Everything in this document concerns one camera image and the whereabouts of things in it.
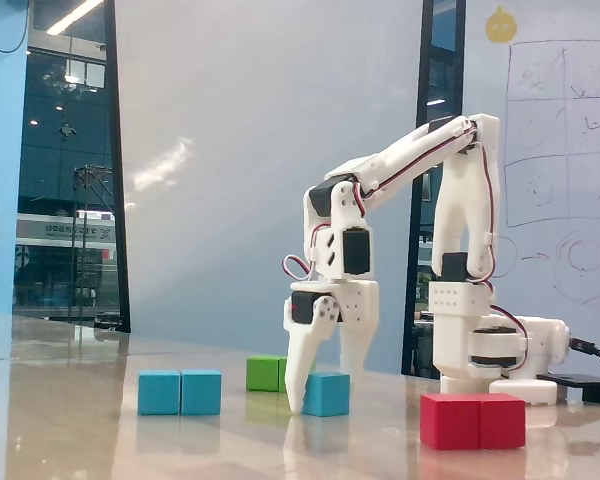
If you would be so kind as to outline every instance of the glass wall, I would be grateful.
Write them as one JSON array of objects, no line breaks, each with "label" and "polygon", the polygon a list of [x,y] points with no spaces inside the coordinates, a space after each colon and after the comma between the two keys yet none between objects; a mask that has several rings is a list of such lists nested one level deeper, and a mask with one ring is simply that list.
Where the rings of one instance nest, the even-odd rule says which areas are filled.
[{"label": "glass wall", "polygon": [[[430,71],[427,102],[427,121],[457,114],[462,105],[461,52],[456,52],[456,0],[435,0],[432,41],[430,47]],[[433,366],[433,324],[426,310],[429,304],[429,281],[434,278],[431,270],[433,247],[433,223],[435,207],[442,181],[442,165],[432,168],[423,176],[422,203],[418,242],[417,281],[415,289],[415,316],[409,341],[405,343],[407,368],[403,373],[438,378]]]},{"label": "glass wall", "polygon": [[16,314],[87,323],[119,313],[104,8],[91,3],[67,23],[83,0],[32,2],[13,299]]}]

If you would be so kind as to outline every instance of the ceiling light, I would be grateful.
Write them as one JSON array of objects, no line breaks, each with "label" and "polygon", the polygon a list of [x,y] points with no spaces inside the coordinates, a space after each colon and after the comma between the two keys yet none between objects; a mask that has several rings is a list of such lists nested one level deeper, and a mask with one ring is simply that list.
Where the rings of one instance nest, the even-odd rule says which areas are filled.
[{"label": "ceiling light", "polygon": [[84,17],[91,10],[100,5],[104,0],[86,0],[83,4],[79,5],[75,10],[73,10],[69,15],[64,17],[54,26],[52,26],[47,33],[49,35],[58,35],[59,33],[64,32],[69,25],[74,22],[77,22],[79,19]]}]

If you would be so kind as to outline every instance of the black door frame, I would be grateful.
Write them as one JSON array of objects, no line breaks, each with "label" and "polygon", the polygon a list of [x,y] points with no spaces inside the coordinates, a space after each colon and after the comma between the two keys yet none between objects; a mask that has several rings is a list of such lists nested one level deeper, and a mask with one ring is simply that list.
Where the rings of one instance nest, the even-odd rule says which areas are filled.
[{"label": "black door frame", "polygon": [[107,48],[107,88],[109,90],[109,128],[111,129],[111,170],[113,171],[114,214],[116,217],[116,255],[118,293],[120,296],[121,331],[131,333],[129,275],[127,272],[127,229],[124,216],[122,139],[120,138],[120,89],[118,82],[118,48],[114,0],[104,2]]},{"label": "black door frame", "polygon": [[[433,3],[424,0],[422,10],[422,36],[420,40],[420,78],[418,82],[418,100],[416,109],[416,126],[427,123],[427,101],[429,99],[429,73],[431,69],[432,35],[433,35]],[[464,41],[465,19],[467,13],[466,0],[456,0],[456,32],[455,53],[453,61],[454,102],[453,114],[462,113],[462,92],[464,79]],[[412,364],[412,331],[416,309],[416,283],[418,280],[418,253],[420,242],[420,220],[422,210],[422,176],[413,181],[411,188],[411,226],[409,229],[409,253],[407,256],[407,285],[404,308],[404,331],[402,337],[403,375],[411,374]]]}]

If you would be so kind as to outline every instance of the blue wall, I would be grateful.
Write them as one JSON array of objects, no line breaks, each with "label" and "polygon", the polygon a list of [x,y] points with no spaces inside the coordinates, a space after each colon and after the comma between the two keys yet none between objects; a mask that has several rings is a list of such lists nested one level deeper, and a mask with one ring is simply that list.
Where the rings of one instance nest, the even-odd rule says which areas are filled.
[{"label": "blue wall", "polygon": [[[27,0],[0,0],[1,49],[16,47],[26,15]],[[13,299],[26,46],[25,41],[15,53],[0,53],[0,312],[10,312]]]}]

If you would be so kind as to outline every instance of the yellow sticker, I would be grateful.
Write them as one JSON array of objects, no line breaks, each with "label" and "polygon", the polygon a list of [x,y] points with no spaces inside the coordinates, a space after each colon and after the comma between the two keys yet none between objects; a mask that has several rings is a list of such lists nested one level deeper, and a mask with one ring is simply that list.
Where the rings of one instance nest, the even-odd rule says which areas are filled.
[{"label": "yellow sticker", "polygon": [[502,10],[496,9],[496,13],[487,20],[487,38],[495,43],[507,43],[513,40],[518,31],[518,26],[513,16]]}]

